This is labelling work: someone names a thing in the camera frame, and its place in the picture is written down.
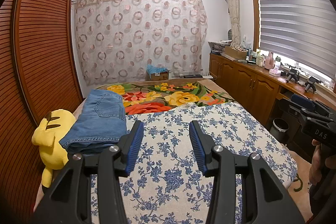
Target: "cardboard box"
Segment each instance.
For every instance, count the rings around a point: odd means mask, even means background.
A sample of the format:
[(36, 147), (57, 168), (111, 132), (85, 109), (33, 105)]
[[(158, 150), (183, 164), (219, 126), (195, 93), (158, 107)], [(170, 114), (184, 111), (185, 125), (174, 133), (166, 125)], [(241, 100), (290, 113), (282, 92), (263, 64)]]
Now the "cardboard box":
[(247, 52), (240, 52), (231, 48), (230, 46), (225, 46), (224, 53), (235, 58), (235, 59), (244, 59), (246, 60)]
[(146, 71), (146, 81), (163, 81), (168, 80), (169, 72), (151, 73), (150, 75)]

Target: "blue floral bedsheet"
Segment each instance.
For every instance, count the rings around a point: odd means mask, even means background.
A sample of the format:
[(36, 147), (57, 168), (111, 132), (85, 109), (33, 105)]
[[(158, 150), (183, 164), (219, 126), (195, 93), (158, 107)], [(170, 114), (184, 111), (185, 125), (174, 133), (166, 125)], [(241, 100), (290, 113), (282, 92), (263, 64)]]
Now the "blue floral bedsheet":
[[(189, 122), (233, 153), (259, 153), (288, 188), (297, 166), (278, 141), (238, 103), (128, 115), (127, 128), (144, 122), (144, 138), (134, 171), (120, 178), (129, 223), (198, 224), (206, 220), (213, 178), (198, 170)], [(241, 178), (236, 177), (236, 223), (241, 223)], [(99, 224), (97, 175), (91, 182), (92, 222)]]

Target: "cabinet door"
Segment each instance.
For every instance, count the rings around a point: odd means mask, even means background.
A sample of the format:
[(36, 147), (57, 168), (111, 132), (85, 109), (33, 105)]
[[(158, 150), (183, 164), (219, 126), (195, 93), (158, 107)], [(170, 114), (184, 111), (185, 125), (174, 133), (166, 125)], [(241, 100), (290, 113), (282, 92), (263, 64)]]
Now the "cabinet door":
[(255, 74), (250, 70), (237, 66), (236, 72), (236, 97), (235, 99), (240, 103), (247, 111), (249, 111), (249, 101), (252, 94), (252, 84)]
[(218, 62), (218, 59), (216, 57), (213, 57), (210, 55), (210, 68), (209, 71), (211, 72), (210, 75), (212, 75), (214, 78), (214, 82), (219, 85), (220, 77), (219, 77), (219, 68), (221, 64)]
[(250, 113), (263, 126), (266, 125), (268, 117), (274, 105), (279, 85), (256, 75), (252, 84), (252, 96), (250, 100)]
[(222, 66), (220, 67), (220, 80), (219, 80), (219, 86), (227, 93), (229, 93), (232, 97), (235, 97), (235, 72), (234, 72), (234, 64), (231, 61), (223, 61)]

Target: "bottle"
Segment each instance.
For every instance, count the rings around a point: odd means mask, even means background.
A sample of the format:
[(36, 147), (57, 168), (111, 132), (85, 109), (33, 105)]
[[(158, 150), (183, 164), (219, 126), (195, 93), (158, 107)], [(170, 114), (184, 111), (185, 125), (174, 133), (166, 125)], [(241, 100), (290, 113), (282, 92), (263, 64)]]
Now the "bottle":
[(273, 69), (274, 68), (274, 59), (273, 59), (273, 53), (269, 52), (268, 57), (266, 57), (265, 60), (265, 69)]
[(280, 70), (280, 65), (281, 65), (281, 58), (277, 56), (275, 58), (275, 67), (278, 67), (278, 69)]

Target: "blue jeans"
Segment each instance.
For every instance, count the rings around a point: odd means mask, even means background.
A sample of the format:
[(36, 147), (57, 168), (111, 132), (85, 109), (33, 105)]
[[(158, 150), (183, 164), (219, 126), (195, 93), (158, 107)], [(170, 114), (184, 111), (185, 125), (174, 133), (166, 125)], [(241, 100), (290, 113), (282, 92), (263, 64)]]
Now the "blue jeans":
[(68, 153), (97, 153), (127, 134), (122, 97), (109, 90), (91, 90), (83, 111), (59, 141)]

